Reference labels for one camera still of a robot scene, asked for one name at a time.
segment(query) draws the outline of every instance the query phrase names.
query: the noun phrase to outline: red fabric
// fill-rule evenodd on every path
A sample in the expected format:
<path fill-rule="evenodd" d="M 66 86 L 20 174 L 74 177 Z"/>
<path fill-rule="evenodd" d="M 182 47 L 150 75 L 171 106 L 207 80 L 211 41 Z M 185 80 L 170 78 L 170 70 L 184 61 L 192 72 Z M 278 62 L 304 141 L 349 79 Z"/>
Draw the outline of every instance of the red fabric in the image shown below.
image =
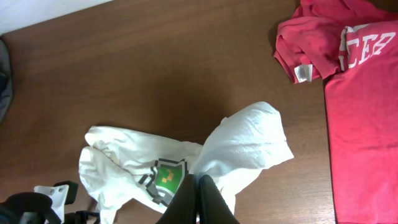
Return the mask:
<path fill-rule="evenodd" d="M 331 76 L 325 98 L 338 223 L 398 223 L 394 19 L 366 1 L 318 0 L 302 1 L 279 26 L 275 57 L 293 82 L 301 64 L 313 64 L 313 78 Z"/>

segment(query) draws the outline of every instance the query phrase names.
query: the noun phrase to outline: white label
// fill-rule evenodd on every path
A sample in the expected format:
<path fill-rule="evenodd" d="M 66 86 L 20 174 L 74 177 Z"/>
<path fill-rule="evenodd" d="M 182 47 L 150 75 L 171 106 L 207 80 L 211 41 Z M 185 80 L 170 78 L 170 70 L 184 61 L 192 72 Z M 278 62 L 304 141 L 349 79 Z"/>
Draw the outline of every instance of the white label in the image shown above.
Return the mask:
<path fill-rule="evenodd" d="M 294 73 L 296 74 L 299 83 L 305 81 L 312 81 L 312 64 L 310 65 L 299 65 L 294 68 Z"/>

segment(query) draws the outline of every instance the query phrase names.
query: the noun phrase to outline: t-shirt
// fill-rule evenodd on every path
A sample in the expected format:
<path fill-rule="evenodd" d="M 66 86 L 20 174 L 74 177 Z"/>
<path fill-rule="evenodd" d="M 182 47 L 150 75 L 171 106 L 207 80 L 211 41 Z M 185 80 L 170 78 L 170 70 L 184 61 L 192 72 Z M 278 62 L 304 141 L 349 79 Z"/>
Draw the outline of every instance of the t-shirt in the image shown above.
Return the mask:
<path fill-rule="evenodd" d="M 361 0 L 302 1 L 275 57 L 325 86 L 338 223 L 398 223 L 398 19 Z"/>

